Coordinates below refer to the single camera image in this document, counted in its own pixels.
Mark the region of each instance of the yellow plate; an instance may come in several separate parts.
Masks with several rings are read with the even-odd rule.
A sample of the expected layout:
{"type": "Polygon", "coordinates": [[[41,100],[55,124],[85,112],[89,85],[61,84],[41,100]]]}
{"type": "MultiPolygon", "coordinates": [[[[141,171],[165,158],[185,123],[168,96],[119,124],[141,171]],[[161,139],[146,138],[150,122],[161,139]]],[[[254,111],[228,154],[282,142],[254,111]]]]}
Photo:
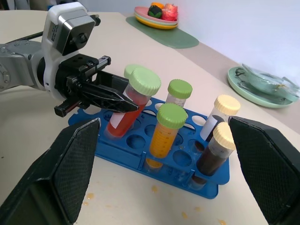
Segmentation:
{"type": "Polygon", "coordinates": [[[163,30],[174,29],[178,25],[178,24],[176,24],[174,26],[163,26],[163,25],[159,25],[159,24],[155,24],[155,23],[151,23],[151,22],[145,21],[145,20],[143,20],[143,19],[141,19],[139,17],[136,17],[136,19],[138,21],[140,21],[141,23],[147,25],[147,26],[154,27],[154,28],[157,28],[157,29],[163,29],[163,30]]]}

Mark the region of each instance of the plate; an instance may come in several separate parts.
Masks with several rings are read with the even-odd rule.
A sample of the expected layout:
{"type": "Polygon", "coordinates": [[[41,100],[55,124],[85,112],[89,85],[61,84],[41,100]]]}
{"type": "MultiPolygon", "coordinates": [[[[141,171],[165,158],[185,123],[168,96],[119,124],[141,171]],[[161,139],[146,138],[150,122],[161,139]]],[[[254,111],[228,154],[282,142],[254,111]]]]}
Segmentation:
{"type": "Polygon", "coordinates": [[[139,17],[140,19],[144,20],[144,21],[148,21],[150,23],[154,23],[154,24],[157,24],[157,25],[163,25],[163,26],[175,26],[177,23],[165,23],[165,22],[157,22],[157,21],[154,21],[154,20],[149,20],[147,18],[144,18],[140,15],[138,15],[137,13],[135,13],[135,17],[139,17]]]}
{"type": "Polygon", "coordinates": [[[161,20],[161,19],[157,19],[152,16],[149,16],[148,10],[149,10],[149,8],[147,8],[147,7],[142,7],[142,6],[135,7],[135,13],[148,19],[148,20],[153,20],[153,21],[160,22],[160,23],[170,23],[170,24],[178,23],[178,20],[168,21],[168,20],[161,20]]]}
{"type": "Polygon", "coordinates": [[[152,22],[148,22],[148,21],[145,21],[143,19],[141,19],[140,17],[137,17],[136,16],[136,19],[147,25],[147,26],[150,26],[150,27],[153,27],[153,28],[157,28],[157,29],[162,29],[162,30],[170,30],[170,29],[174,29],[175,27],[177,27],[177,24],[175,26],[163,26],[163,25],[158,25],[158,24],[155,24],[155,23],[152,23],[152,22]]]}
{"type": "Polygon", "coordinates": [[[231,85],[231,87],[238,93],[240,94],[242,97],[244,97],[245,99],[258,104],[258,105],[262,105],[268,108],[284,108],[284,107],[288,107],[289,105],[293,104],[293,102],[285,99],[283,101],[280,101],[279,98],[268,98],[268,95],[260,92],[260,91],[248,91],[244,88],[242,88],[240,86],[240,82],[241,79],[239,79],[236,74],[235,71],[236,69],[243,69],[241,67],[233,67],[228,71],[228,82],[231,85]]]}

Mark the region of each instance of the green plate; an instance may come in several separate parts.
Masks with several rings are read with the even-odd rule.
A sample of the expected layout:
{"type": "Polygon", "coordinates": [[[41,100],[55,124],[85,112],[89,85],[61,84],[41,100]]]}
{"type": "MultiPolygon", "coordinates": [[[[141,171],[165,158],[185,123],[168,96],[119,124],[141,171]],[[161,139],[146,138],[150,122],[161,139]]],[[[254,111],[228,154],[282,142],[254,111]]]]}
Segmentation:
{"type": "Polygon", "coordinates": [[[241,79],[245,82],[247,82],[247,77],[240,75],[241,79],[239,79],[236,74],[235,71],[236,69],[240,68],[242,70],[242,67],[233,67],[228,71],[228,82],[231,85],[231,87],[241,96],[243,96],[245,99],[258,104],[258,105],[262,105],[268,108],[284,108],[287,107],[291,104],[293,104],[293,102],[285,99],[285,100],[280,100],[279,98],[268,98],[268,95],[266,95],[263,92],[260,91],[248,91],[244,88],[242,88],[240,86],[241,83],[241,79]]]}
{"type": "Polygon", "coordinates": [[[156,29],[138,22],[134,16],[127,17],[126,21],[150,38],[171,48],[191,48],[199,44],[199,41],[196,38],[178,28],[171,30],[156,29]]]}

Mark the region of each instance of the cream cap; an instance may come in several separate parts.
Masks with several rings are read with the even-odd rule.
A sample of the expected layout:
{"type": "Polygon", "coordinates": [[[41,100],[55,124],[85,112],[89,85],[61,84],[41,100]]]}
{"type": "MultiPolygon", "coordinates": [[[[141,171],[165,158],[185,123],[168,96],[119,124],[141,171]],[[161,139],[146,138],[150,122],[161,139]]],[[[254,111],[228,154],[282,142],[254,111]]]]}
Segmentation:
{"type": "Polygon", "coordinates": [[[213,131],[215,140],[224,148],[230,150],[236,150],[233,141],[233,135],[231,133],[228,123],[219,123],[213,131]]]}
{"type": "Polygon", "coordinates": [[[220,112],[230,116],[236,115],[240,110],[239,101],[229,95],[218,96],[214,105],[220,112]]]}

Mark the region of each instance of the white wall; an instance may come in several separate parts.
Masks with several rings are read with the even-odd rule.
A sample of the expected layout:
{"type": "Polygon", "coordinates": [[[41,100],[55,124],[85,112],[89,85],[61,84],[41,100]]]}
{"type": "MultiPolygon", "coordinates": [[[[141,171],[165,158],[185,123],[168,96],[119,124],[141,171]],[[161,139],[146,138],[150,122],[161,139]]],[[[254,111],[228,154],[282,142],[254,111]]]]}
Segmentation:
{"type": "MultiPolygon", "coordinates": [[[[80,0],[90,11],[133,12],[152,0],[80,0]]],[[[300,84],[300,0],[172,0],[180,28],[236,62],[300,84]]]]}

